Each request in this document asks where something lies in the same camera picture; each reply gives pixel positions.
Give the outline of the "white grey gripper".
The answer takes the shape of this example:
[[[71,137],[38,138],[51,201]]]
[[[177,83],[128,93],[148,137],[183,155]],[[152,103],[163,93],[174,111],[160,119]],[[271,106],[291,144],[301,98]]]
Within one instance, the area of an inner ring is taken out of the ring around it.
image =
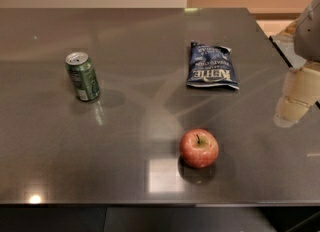
[[[286,74],[273,118],[280,128],[298,123],[320,100],[320,0],[312,0],[300,14],[294,50],[298,56],[310,61],[300,68],[290,68]]]

